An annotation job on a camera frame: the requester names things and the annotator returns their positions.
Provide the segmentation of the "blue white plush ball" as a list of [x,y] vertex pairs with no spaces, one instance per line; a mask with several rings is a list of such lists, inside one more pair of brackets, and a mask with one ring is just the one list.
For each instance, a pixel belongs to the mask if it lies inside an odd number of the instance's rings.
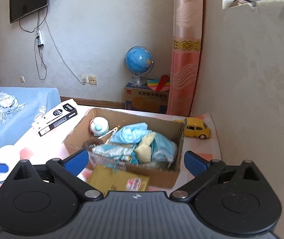
[[105,135],[109,131],[108,120],[103,117],[95,117],[90,121],[89,131],[96,137]]

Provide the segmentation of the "blue brocade drawstring pouch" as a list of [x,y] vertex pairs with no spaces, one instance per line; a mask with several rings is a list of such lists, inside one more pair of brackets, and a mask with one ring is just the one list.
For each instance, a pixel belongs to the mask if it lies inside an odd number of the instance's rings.
[[139,161],[135,155],[134,149],[120,145],[102,144],[95,146],[91,152],[101,157],[114,159],[115,161],[124,161],[130,164],[138,164]]

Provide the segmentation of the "white lidded jar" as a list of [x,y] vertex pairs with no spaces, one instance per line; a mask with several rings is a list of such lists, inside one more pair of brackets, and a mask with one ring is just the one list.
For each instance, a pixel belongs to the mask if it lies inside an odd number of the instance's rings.
[[8,171],[0,173],[0,182],[3,182],[16,164],[20,161],[20,151],[14,145],[5,145],[0,148],[0,164],[6,164]]

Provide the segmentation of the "gold tissue pack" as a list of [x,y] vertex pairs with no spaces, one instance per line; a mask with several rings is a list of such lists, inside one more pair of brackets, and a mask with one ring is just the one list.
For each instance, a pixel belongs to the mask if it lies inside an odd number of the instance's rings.
[[109,191],[144,192],[148,191],[150,178],[124,170],[113,170],[97,165],[92,171],[87,183],[107,195]]

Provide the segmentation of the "brown cardboard box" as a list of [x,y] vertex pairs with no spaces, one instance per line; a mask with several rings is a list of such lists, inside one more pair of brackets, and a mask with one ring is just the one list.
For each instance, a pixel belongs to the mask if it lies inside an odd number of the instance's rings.
[[63,143],[69,154],[87,149],[92,166],[146,175],[150,186],[171,189],[180,173],[184,127],[183,121],[93,108]]

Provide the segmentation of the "blue cloth in box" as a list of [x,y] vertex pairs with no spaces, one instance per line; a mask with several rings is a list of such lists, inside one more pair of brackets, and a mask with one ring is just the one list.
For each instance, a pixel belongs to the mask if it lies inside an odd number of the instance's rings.
[[122,127],[109,139],[113,144],[133,145],[133,152],[142,164],[175,161],[178,146],[162,134],[151,131],[145,122]]

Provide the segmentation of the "black white product box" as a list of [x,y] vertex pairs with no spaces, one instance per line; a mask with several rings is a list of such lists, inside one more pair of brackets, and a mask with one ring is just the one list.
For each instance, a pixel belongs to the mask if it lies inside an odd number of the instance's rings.
[[77,116],[78,104],[73,100],[66,100],[49,110],[44,116],[36,118],[32,123],[33,130],[44,136],[69,119]]

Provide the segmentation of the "blue white fringed scarf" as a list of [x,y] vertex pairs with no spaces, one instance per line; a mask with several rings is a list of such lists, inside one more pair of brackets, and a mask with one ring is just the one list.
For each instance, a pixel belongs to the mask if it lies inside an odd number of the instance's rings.
[[12,95],[0,92],[0,124],[18,114],[26,105],[26,103],[20,104]]

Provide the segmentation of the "blue bed cover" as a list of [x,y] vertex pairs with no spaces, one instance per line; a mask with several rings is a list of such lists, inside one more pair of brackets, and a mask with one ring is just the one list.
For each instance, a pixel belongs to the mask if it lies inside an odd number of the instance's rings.
[[60,102],[57,88],[0,87],[0,92],[14,96],[24,107],[0,121],[0,148],[13,145],[32,127],[36,118],[44,116]]

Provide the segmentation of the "rainbow pop fidget toy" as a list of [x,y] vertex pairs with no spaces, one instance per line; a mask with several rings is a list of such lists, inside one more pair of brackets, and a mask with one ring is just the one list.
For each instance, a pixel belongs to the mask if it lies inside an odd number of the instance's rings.
[[170,78],[168,75],[162,75],[160,79],[149,79],[147,87],[156,92],[168,92],[170,88]]

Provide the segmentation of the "orange cardboard box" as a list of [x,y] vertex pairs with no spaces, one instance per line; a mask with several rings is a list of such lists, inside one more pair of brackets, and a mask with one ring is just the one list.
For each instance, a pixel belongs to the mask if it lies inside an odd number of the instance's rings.
[[166,114],[168,105],[168,91],[156,91],[146,84],[128,83],[125,86],[125,109],[151,113]]

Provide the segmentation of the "blue desk globe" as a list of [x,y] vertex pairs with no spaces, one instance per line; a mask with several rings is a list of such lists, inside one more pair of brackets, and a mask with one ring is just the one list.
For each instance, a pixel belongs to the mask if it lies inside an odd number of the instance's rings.
[[154,59],[148,48],[134,46],[127,51],[124,64],[128,71],[133,74],[130,83],[144,85],[147,83],[145,76],[153,69]]

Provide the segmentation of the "hanging white power strip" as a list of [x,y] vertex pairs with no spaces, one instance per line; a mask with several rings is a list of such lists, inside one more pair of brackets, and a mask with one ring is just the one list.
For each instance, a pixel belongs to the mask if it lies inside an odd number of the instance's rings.
[[40,30],[37,31],[36,39],[38,41],[38,48],[43,48],[44,47],[44,42],[43,42],[43,38],[42,38],[42,34],[41,34]]

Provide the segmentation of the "pink patterned curtain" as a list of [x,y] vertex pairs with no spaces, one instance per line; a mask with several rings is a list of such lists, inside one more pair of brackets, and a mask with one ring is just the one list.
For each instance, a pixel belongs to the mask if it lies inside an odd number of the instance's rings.
[[189,116],[201,55],[204,0],[174,0],[167,114]]

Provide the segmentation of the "white wall socket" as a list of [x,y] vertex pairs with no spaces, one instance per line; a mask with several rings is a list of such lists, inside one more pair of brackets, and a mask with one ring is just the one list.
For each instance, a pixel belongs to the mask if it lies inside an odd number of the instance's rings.
[[81,75],[81,81],[83,84],[90,84],[90,85],[96,85],[97,84],[97,77],[94,75]]

